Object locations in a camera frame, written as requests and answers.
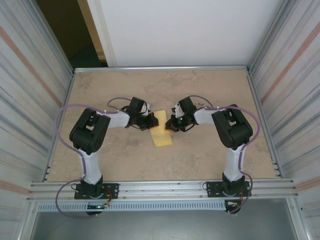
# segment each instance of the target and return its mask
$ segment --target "ventilation grille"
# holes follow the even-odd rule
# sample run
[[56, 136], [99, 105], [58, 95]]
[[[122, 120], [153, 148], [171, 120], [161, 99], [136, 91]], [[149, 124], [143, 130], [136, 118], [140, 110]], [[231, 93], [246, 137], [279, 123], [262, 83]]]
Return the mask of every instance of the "ventilation grille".
[[[64, 212], [96, 212], [88, 209], [88, 202], [62, 202], [59, 208]], [[189, 201], [114, 201], [102, 211], [178, 211], [178, 210], [226, 210], [224, 200], [189, 200]], [[57, 212], [53, 202], [43, 202], [38, 212]]]

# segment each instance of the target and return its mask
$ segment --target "marble-patterned surface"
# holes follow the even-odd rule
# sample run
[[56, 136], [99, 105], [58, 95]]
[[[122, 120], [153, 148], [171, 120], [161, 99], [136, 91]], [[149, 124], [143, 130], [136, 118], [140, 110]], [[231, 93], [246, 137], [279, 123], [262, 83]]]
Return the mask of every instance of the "marble-patterned surface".
[[[101, 110], [109, 99], [133, 96], [153, 104], [154, 111], [171, 108], [188, 95], [201, 95], [214, 106], [237, 104], [257, 110], [242, 70], [228, 71], [141, 71], [77, 73], [69, 104], [88, 104]], [[192, 98], [197, 106], [206, 105]], [[118, 100], [117, 107], [128, 102]], [[83, 112], [69, 108], [61, 128], [61, 136], [69, 142], [69, 133]], [[254, 133], [257, 125], [246, 115]], [[213, 125], [198, 125], [183, 133], [171, 133], [172, 145], [156, 147], [150, 131], [111, 128], [99, 151], [100, 169], [106, 181], [170, 181], [220, 179], [226, 165], [226, 148]], [[253, 178], [274, 178], [268, 147], [263, 131], [245, 152], [244, 170]], [[57, 144], [48, 180], [70, 181], [81, 176], [79, 156]]]

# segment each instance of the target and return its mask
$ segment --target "mounting plate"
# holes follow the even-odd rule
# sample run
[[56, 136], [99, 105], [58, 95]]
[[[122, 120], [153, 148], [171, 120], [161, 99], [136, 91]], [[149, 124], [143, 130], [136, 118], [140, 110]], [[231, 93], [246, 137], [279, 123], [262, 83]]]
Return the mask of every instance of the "mounting plate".
[[[240, 194], [237, 192], [234, 195], [227, 195], [224, 192], [222, 181], [207, 181], [206, 182], [206, 193], [208, 195], [208, 198], [221, 198], [221, 197], [235, 197], [239, 198]], [[248, 196], [249, 194], [250, 185], [248, 181], [244, 182], [244, 185], [241, 187], [241, 191], [243, 194], [243, 197]]]
[[[112, 199], [117, 199], [119, 194], [119, 183], [103, 183], [102, 184], [103, 194], [99, 198], [94, 199], [109, 199], [109, 196], [104, 192], [104, 189], [108, 189], [112, 193]], [[74, 199], [92, 199], [91, 197], [85, 195], [81, 189], [81, 183], [76, 185]]]

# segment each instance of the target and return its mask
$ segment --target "robotic arm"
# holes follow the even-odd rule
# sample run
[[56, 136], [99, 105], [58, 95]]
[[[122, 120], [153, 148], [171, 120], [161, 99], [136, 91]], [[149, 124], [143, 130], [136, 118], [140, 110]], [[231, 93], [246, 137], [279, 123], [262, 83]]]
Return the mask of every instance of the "robotic arm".
[[[222, 174], [222, 191], [226, 196], [234, 196], [246, 187], [245, 176], [239, 171], [238, 163], [242, 147], [249, 142], [253, 130], [245, 116], [237, 109], [210, 110], [197, 109], [190, 97], [186, 97], [172, 108], [171, 118], [165, 128], [171, 132], [187, 132], [195, 125], [213, 124], [226, 150], [226, 167]], [[243, 168], [244, 152], [241, 156]]]
[[149, 111], [149, 105], [137, 97], [133, 97], [129, 106], [116, 113], [97, 112], [90, 108], [83, 111], [69, 135], [73, 146], [82, 153], [84, 159], [82, 166], [85, 175], [80, 182], [79, 195], [91, 199], [103, 196], [103, 176], [99, 168], [98, 150], [107, 130], [137, 125], [136, 128], [144, 131], [158, 126], [158, 119]]

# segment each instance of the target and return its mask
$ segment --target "yellow sponge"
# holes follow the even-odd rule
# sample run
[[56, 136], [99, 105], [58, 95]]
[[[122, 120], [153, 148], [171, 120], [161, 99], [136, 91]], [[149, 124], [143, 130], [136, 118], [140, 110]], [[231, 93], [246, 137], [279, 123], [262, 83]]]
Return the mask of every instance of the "yellow sponge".
[[166, 122], [167, 122], [166, 111], [161, 110], [161, 111], [155, 111], [153, 113], [159, 122], [159, 126], [153, 127], [150, 130], [154, 145], [156, 147], [171, 145], [172, 140], [171, 140], [170, 133], [165, 130]]

